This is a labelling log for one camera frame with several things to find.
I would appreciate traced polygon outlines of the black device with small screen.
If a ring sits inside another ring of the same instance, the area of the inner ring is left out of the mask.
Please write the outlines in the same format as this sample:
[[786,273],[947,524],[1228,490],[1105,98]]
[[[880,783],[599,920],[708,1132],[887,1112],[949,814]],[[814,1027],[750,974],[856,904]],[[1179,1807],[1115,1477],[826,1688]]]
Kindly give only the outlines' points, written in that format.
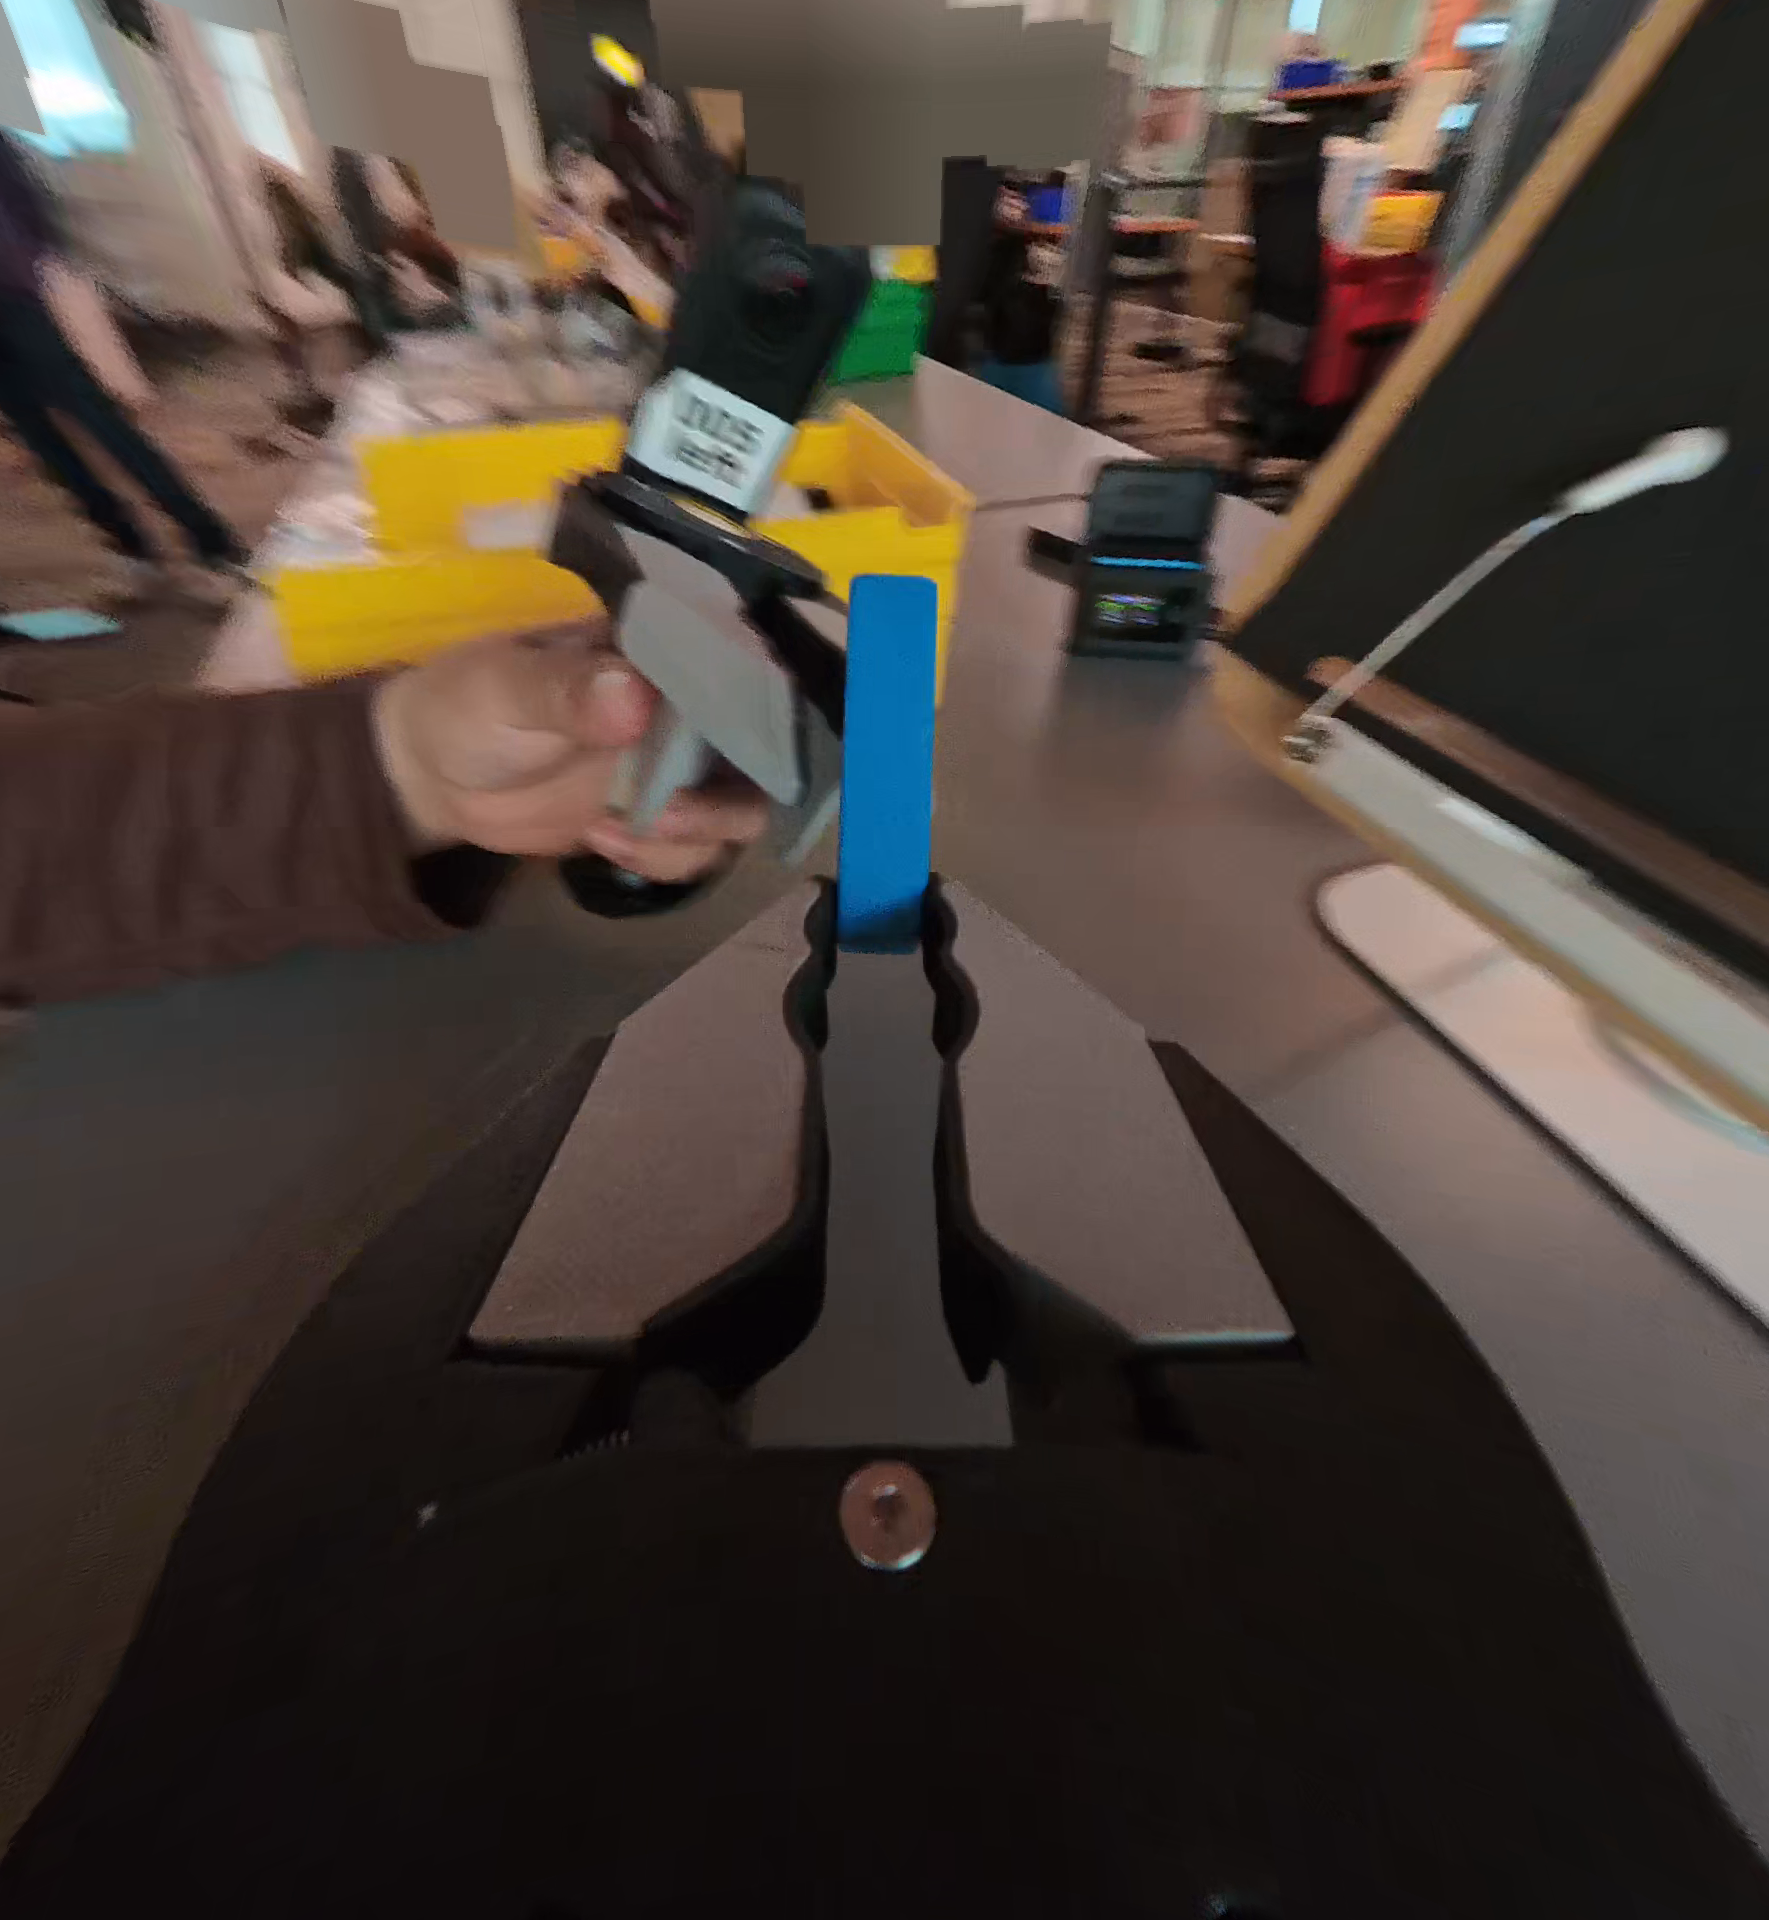
[[1214,611],[1219,474],[1206,461],[1097,470],[1072,565],[1072,657],[1186,663]]

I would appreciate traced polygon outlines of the person's left forearm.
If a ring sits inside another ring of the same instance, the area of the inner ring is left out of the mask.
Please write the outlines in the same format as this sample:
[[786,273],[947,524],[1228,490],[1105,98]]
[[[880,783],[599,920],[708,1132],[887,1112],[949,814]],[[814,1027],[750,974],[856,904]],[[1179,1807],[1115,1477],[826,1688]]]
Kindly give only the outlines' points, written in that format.
[[418,848],[375,689],[0,707],[0,1003],[476,927],[516,862]]

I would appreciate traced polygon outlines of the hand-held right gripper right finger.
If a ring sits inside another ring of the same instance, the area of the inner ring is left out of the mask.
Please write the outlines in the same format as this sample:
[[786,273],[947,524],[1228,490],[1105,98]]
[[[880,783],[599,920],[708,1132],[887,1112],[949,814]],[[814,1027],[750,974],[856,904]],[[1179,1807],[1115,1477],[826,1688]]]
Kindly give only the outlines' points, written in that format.
[[968,1379],[1287,1354],[1286,1306],[1145,1029],[945,878],[921,961],[940,1291]]

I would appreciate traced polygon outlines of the black board with wooden edge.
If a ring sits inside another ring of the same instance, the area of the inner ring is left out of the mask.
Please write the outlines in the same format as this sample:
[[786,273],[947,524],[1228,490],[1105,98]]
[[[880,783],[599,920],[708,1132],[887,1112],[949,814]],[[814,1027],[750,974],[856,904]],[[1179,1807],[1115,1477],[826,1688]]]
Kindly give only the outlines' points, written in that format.
[[[1705,479],[1557,529],[1336,716],[1345,666],[1661,435]],[[1271,775],[1769,1137],[1769,2],[1653,5],[1227,611]]]

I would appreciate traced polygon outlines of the shallow yellow plastic bin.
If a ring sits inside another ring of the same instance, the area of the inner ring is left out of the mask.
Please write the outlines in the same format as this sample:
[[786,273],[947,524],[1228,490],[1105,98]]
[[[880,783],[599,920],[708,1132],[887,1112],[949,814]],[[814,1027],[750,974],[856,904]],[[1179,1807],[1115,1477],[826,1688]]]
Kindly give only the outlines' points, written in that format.
[[281,570],[269,597],[301,683],[411,665],[452,645],[604,613],[581,577],[524,549]]

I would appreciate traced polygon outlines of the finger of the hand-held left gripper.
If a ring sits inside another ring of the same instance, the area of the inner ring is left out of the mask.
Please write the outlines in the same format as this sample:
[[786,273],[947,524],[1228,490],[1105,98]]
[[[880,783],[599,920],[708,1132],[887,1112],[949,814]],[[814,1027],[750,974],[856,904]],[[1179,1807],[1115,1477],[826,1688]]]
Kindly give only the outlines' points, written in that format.
[[814,562],[728,523],[619,523],[615,533],[635,572],[615,642],[657,709],[611,808],[645,838],[678,796],[728,772],[769,803],[777,857],[800,865],[837,814],[843,751],[796,658],[841,666],[843,655],[808,619],[799,641],[770,633],[799,605],[841,605]]

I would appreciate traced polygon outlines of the green plastic bin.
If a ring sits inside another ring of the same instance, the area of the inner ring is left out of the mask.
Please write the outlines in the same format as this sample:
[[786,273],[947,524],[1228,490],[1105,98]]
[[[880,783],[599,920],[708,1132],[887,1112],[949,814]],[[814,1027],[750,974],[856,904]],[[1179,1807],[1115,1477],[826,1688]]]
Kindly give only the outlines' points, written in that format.
[[914,372],[933,299],[932,281],[874,279],[831,370],[831,386],[898,380]]

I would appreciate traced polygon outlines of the person's left hand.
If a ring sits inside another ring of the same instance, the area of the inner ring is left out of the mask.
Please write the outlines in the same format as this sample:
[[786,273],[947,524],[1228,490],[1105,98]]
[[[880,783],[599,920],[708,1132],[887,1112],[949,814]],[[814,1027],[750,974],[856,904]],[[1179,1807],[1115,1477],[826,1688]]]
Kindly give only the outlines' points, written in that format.
[[420,853],[592,855],[642,880],[701,883],[763,837],[769,803],[718,775],[674,794],[651,829],[627,826],[610,800],[658,707],[588,625],[475,641],[394,674],[370,695],[370,737]]

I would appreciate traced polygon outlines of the large yellow plastic bin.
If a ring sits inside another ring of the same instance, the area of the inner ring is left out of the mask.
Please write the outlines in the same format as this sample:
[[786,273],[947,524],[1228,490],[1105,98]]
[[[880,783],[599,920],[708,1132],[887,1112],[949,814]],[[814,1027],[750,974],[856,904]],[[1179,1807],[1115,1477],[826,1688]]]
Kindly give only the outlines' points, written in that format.
[[[350,445],[370,538],[391,555],[547,545],[561,488],[617,467],[623,423],[549,421],[360,437]],[[947,686],[972,496],[851,401],[803,423],[751,524],[799,552],[835,594],[872,575],[938,595],[936,694]]]

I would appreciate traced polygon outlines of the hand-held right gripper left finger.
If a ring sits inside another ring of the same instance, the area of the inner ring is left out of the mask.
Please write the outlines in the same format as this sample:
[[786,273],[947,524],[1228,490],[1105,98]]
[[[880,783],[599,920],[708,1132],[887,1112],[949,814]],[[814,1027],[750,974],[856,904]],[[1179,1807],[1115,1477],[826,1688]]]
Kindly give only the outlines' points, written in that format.
[[471,1345],[640,1345],[803,1224],[824,908],[790,890],[617,1027]]

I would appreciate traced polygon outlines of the blue rectangular block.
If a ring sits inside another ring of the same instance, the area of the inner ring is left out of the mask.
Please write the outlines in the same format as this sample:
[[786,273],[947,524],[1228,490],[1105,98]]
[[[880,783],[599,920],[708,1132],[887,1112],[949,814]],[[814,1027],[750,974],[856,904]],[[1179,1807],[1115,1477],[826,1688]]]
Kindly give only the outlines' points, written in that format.
[[843,952],[920,948],[933,835],[938,642],[936,583],[854,581],[835,873]]

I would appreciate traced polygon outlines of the red cart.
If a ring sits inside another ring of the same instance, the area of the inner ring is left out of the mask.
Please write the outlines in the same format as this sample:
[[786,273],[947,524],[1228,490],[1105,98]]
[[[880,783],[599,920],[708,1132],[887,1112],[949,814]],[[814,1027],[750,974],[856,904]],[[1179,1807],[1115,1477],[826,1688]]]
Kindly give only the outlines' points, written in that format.
[[1433,255],[1360,254],[1320,241],[1318,316],[1301,396],[1316,413],[1348,413],[1423,327],[1437,281]]

